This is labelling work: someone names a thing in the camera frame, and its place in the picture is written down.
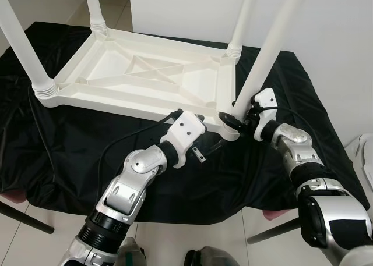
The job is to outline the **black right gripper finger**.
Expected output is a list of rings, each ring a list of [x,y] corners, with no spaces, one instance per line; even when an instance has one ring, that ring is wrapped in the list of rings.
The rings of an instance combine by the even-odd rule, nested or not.
[[[243,123],[239,119],[236,119],[234,115],[227,114],[226,112],[219,112],[218,117],[227,128],[237,132],[242,131]]]

